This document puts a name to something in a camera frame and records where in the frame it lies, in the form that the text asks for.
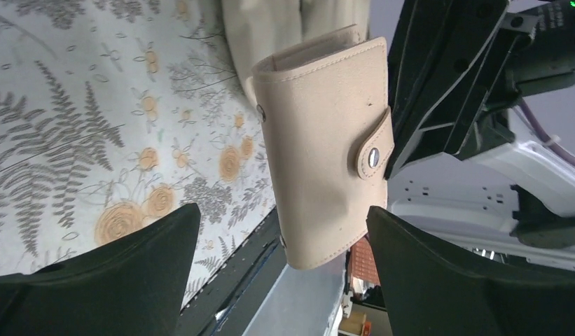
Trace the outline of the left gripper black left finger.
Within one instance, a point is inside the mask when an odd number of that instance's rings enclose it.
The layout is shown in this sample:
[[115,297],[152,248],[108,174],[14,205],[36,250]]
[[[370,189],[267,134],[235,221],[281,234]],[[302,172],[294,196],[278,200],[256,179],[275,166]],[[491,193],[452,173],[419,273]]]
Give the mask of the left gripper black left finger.
[[186,204],[90,252],[0,276],[0,335],[172,335],[199,225]]

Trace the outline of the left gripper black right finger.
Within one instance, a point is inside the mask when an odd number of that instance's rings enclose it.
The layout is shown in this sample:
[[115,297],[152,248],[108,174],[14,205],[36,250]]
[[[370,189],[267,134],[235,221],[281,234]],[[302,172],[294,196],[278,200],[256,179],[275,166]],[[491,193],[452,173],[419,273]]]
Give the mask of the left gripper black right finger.
[[378,206],[366,223],[395,335],[575,335],[575,272],[489,260]]

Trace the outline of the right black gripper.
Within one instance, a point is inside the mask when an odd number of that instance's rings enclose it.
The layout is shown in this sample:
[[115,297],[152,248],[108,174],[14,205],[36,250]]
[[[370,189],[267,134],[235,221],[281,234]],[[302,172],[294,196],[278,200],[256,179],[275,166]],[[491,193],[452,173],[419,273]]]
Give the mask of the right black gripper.
[[[575,85],[575,1],[518,13],[506,13],[508,5],[404,3],[387,58],[395,147],[386,179],[410,163],[458,154],[503,66],[504,98]],[[516,42],[501,26],[524,35]]]

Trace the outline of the tan wooden square block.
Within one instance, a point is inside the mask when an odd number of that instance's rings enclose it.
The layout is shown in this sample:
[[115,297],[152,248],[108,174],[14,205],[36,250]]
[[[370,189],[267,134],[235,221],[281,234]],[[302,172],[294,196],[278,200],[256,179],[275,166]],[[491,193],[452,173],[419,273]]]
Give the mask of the tan wooden square block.
[[368,210],[387,203],[387,42],[350,25],[262,59],[247,83],[287,263],[314,269],[359,241]]

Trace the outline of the beige canvas student bag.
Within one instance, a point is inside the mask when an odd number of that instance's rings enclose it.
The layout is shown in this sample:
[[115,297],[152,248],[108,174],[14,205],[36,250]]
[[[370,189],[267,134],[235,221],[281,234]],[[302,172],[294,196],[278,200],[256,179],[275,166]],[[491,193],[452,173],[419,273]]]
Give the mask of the beige canvas student bag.
[[357,25],[368,32],[370,0],[224,0],[226,39],[240,83],[265,57],[303,41]]

